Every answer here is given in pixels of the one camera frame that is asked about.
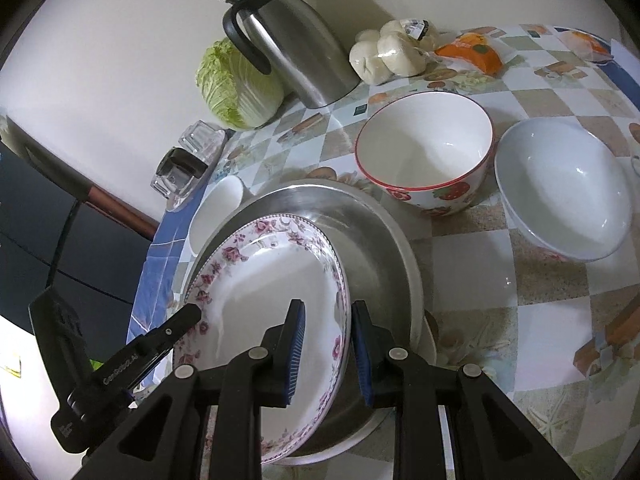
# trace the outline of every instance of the floral plate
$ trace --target floral plate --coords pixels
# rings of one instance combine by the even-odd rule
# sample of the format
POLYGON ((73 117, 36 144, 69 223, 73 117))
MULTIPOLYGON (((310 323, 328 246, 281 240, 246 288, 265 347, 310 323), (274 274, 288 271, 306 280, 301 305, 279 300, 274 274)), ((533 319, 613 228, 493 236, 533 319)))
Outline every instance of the floral plate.
MULTIPOLYGON (((174 368, 193 364, 199 370, 227 364, 258 346, 268 327, 284 322, 290 300, 304 301, 306 329, 296 393, 286 409, 262 409, 262 462, 295 451, 329 410, 347 363, 351 303, 329 240, 299 216, 259 218, 216 249, 183 297, 202 309, 202 319, 174 347, 174 368)), ((214 411, 203 472, 209 468, 214 411)))

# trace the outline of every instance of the red-rimmed bowl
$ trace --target red-rimmed bowl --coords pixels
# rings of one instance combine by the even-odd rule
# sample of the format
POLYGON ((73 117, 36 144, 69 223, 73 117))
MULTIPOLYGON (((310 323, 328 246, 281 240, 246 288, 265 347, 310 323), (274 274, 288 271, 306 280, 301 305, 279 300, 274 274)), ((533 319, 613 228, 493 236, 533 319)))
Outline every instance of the red-rimmed bowl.
POLYGON ((380 108, 356 139, 360 171, 432 216, 465 208, 484 179, 494 128, 484 109, 450 92, 420 92, 380 108))

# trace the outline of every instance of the dark cabinet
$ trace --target dark cabinet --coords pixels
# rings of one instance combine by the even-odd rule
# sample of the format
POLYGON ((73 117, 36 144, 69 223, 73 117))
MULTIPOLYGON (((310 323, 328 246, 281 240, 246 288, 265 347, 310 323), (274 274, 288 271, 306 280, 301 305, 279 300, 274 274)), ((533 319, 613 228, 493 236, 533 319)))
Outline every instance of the dark cabinet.
POLYGON ((78 313, 86 353, 105 362, 127 343, 132 305, 56 273, 53 287, 78 313))
POLYGON ((47 286, 49 266, 0 234, 0 315, 32 332, 28 306, 47 286))
POLYGON ((76 199, 0 142, 0 232, 51 263, 76 199))
POLYGON ((149 240, 82 204, 58 263, 77 280, 133 303, 149 240))

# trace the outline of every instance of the metal rivet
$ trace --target metal rivet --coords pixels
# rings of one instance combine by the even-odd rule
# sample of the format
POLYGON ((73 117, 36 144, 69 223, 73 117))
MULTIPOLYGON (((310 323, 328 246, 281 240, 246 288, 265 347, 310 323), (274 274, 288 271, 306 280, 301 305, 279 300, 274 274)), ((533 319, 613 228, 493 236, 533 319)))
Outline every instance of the metal rivet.
POLYGON ((467 377, 479 377, 480 374, 482 374, 482 368, 473 363, 469 363, 462 367, 462 373, 467 377))
POLYGON ((402 361, 403 359, 406 359, 408 355, 409 352, 399 346, 389 350, 389 357, 391 357, 395 361, 402 361))
POLYGON ((249 357, 251 359, 264 359, 269 355, 269 351, 261 346, 254 346, 249 350, 249 357))
POLYGON ((178 379, 188 379, 193 375, 193 366, 180 365, 174 370, 174 374, 178 379))

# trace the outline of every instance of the stainless steel bowl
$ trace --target stainless steel bowl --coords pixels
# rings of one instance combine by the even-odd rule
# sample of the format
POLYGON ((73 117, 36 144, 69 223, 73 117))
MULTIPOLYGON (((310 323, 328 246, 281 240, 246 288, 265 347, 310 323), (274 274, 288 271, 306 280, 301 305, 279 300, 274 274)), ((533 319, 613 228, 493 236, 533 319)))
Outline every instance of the stainless steel bowl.
MULTIPOLYGON (((347 275, 351 300, 365 300, 373 323, 391 330, 397 343, 418 348, 424 323, 422 280, 409 242, 391 215, 372 197, 329 180, 300 180, 249 200, 225 220, 199 254, 187 285, 211 253, 233 232, 261 216, 300 215, 329 238, 347 275)), ((431 333, 427 348, 434 347, 431 333)), ((427 357, 434 352, 427 350, 427 357)), ((388 410, 368 408, 358 386, 353 355, 331 409, 314 434, 284 465, 325 460, 354 446, 388 410)))

